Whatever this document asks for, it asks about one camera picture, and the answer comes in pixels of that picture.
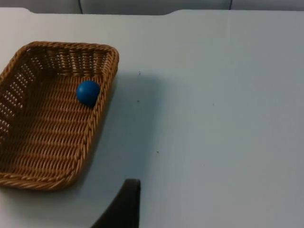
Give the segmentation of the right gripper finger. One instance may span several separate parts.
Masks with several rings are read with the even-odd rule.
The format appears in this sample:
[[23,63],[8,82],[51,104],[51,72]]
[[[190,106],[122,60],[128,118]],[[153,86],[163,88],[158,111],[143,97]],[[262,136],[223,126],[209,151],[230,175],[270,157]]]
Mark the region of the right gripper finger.
[[140,180],[126,179],[111,204],[91,228],[137,228],[140,198]]

